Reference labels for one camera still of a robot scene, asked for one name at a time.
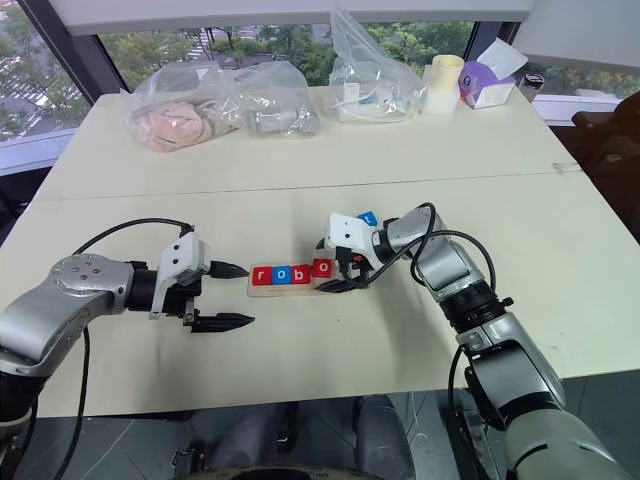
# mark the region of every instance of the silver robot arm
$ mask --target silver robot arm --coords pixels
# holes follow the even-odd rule
[[[359,218],[333,214],[324,239],[336,248],[347,271],[351,254],[367,259],[371,269],[385,262],[427,232],[427,206],[385,222],[381,229]],[[445,230],[439,217],[433,232]],[[413,258],[419,244],[409,249]],[[433,299],[456,330],[456,340],[470,366],[465,378],[480,414],[495,428],[506,430],[507,467],[521,480],[630,479],[596,435],[563,410],[562,384],[524,327],[498,300],[465,249],[448,235],[430,237],[416,270]]]
[[[248,273],[213,262],[195,232],[172,242],[158,270],[144,262],[118,262],[93,254],[57,262],[45,280],[0,313],[0,465],[31,417],[31,406],[90,321],[126,309],[183,318],[191,332],[223,332],[252,317],[225,313],[200,316],[194,298],[201,277],[235,278]]]

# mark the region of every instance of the tissue box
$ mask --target tissue box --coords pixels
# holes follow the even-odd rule
[[[479,62],[467,62],[460,73],[460,94],[473,108],[502,105],[516,84],[513,77],[498,80],[493,71]]]

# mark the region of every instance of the blue block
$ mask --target blue block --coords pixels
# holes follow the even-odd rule
[[[273,267],[271,271],[271,283],[273,285],[289,285],[291,283],[291,267]]]
[[[370,225],[372,227],[378,226],[378,219],[371,211],[361,213],[360,215],[358,215],[358,218],[364,220],[367,225]]]

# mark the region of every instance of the plastic bag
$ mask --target plastic bag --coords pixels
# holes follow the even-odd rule
[[[320,120],[309,98],[307,80],[289,62],[266,62],[233,75],[231,123],[257,135],[313,135]]]
[[[169,63],[126,94],[126,123],[150,147],[169,152],[234,129],[226,112],[230,94],[216,62]]]
[[[329,113],[340,121],[398,122],[418,108],[423,85],[407,65],[389,58],[347,12],[331,10],[338,55],[329,75]]]
[[[175,62],[125,94],[126,123],[142,143],[172,151],[234,128],[282,136],[320,128],[307,82],[289,62],[223,70],[216,62]]]

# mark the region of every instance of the table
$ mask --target table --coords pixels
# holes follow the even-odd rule
[[[83,125],[73,142],[95,138],[91,125]],[[521,143],[520,138],[503,141]],[[541,151],[556,148],[550,132],[540,141],[546,142]],[[180,161],[198,164],[189,151]],[[375,149],[371,155],[375,162]],[[489,152],[478,146],[476,156],[489,158]],[[396,169],[406,170],[411,158],[396,159]],[[553,159],[571,163],[560,150]],[[436,160],[434,165],[447,163]],[[96,163],[92,157],[86,161]],[[388,218],[429,200],[449,227],[476,236],[489,249],[500,296],[515,299],[513,311],[562,377],[640,367],[635,340],[640,335],[640,249],[581,171],[503,171],[362,185],[340,184],[340,172],[327,179],[333,186],[251,189],[244,184],[192,193],[103,195],[100,189],[106,187],[96,183],[92,198],[82,198],[89,190],[76,188],[85,177],[68,178],[70,190],[58,198],[48,179],[0,249],[0,308],[90,236],[127,219],[166,216],[193,222],[217,259],[248,267],[309,257],[331,212],[373,210]],[[146,186],[160,188],[160,183]],[[168,226],[139,226],[106,238],[92,251],[155,265],[176,235]],[[482,266],[477,252],[472,247],[469,252]],[[175,318],[151,321],[144,313],[101,317],[90,325],[85,414],[444,388],[454,332],[429,295],[411,281],[408,267],[407,262],[395,265],[367,291],[329,297],[249,298],[245,279],[207,279],[206,293],[197,300],[203,313],[256,317],[253,324],[224,334],[190,334]],[[78,343],[47,383],[41,416],[75,414],[81,360]],[[459,375],[457,385],[463,382]]]
[[[320,104],[324,88],[311,89]],[[384,125],[326,120],[314,138],[256,138],[235,131],[173,153],[139,145],[119,95],[85,118],[39,198],[95,198],[521,175],[578,170],[520,92],[500,108]]]

